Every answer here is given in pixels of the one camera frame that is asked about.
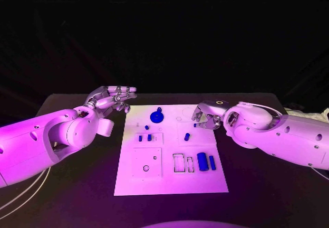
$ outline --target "black background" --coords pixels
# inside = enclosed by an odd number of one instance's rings
[[[327,107],[329,4],[33,1],[0,4],[1,123],[51,93],[274,93]]]

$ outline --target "table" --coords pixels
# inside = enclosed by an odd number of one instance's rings
[[[73,108],[86,95],[53,94],[37,115]],[[272,94],[138,94],[131,105],[197,104],[203,100],[245,101],[284,112]],[[113,196],[124,132],[124,113],[113,111],[111,137],[92,144],[51,167],[44,185],[28,203],[0,220],[0,227],[137,228],[173,220],[212,220],[246,227],[327,227],[329,182],[314,171],[239,147],[214,130],[229,193]],[[7,202],[34,178],[0,189]]]

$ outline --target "white board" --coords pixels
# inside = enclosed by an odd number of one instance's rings
[[[157,107],[164,119],[152,123],[150,114]],[[194,104],[131,106],[122,133],[115,196],[227,192],[213,131],[193,127],[194,108]],[[200,152],[206,154],[207,171],[199,171],[196,154]],[[213,156],[216,170],[210,169],[209,156]]]

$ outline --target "circular hole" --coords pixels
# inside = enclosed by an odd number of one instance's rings
[[[150,169],[150,168],[148,168],[148,165],[144,165],[144,167],[142,167],[142,171],[144,171],[144,172],[147,172],[147,171],[148,171],[148,169]]]
[[[321,134],[318,134],[314,139],[315,139],[315,141],[320,141],[321,140]]]
[[[285,127],[284,132],[285,132],[285,133],[289,132],[289,127],[288,127],[288,126]]]
[[[34,133],[34,132],[30,132],[30,133],[28,133],[28,136],[30,136],[30,138],[31,138],[34,141],[37,141],[37,136],[36,136],[36,133]]]

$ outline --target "robotic hand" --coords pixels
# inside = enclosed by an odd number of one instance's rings
[[[134,87],[100,86],[82,106],[41,115],[0,128],[0,188],[14,184],[86,147],[95,135],[109,137],[112,121],[103,119],[112,109],[129,106]]]
[[[329,124],[313,119],[281,115],[269,107],[239,102],[235,106],[225,101],[203,101],[193,112],[191,120],[207,121],[196,127],[217,129],[220,123],[226,135],[245,148],[259,148],[266,154],[285,161],[329,170]]]

